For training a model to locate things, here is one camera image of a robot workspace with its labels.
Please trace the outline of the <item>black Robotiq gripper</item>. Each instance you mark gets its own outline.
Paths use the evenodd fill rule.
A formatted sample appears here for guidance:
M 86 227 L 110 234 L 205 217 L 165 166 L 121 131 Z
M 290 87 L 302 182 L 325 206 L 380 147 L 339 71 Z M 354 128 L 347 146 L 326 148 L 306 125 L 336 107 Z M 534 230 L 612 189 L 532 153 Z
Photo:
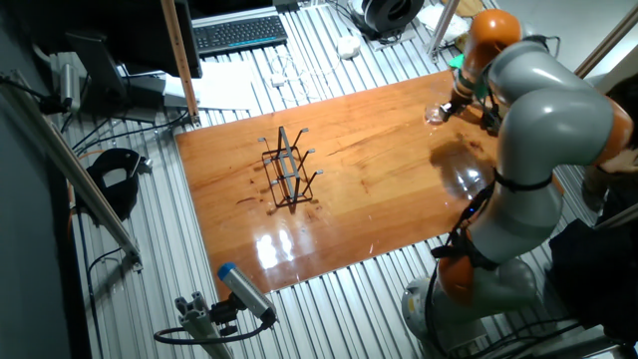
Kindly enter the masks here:
M 439 114 L 442 122 L 447 122 L 452 115 L 460 113 L 472 102 L 472 96 L 452 92 L 448 103 L 439 106 Z

